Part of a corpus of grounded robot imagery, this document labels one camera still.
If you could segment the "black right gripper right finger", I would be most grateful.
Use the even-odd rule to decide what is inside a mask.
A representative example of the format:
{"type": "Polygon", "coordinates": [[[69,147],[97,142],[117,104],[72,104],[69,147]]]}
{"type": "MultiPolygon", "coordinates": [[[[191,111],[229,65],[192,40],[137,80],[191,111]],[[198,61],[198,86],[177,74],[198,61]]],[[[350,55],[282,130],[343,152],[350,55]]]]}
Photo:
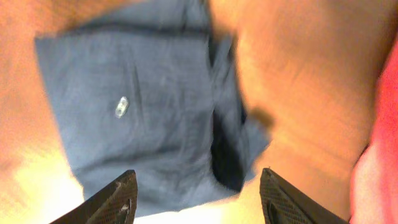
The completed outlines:
{"type": "Polygon", "coordinates": [[[270,168],[262,170],[259,192],[266,224],[348,224],[270,168]]]}

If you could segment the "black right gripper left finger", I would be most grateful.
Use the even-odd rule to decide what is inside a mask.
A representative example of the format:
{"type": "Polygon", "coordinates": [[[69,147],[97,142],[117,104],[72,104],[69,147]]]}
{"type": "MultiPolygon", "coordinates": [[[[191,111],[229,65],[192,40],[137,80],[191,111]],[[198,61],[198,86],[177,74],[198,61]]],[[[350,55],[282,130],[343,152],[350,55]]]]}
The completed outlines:
{"type": "Polygon", "coordinates": [[[51,224],[133,224],[136,208],[136,173],[127,170],[51,224]]]}

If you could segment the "dark blue denim shorts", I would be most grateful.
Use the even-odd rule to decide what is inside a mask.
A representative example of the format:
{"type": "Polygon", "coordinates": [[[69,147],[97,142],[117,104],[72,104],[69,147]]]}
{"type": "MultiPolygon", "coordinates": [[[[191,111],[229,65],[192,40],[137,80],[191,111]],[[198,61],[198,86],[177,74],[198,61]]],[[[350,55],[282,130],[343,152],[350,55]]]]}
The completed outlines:
{"type": "Polygon", "coordinates": [[[269,139],[246,113],[231,47],[212,38],[202,1],[145,1],[35,40],[85,198],[126,170],[138,217],[240,193],[269,139]]]}

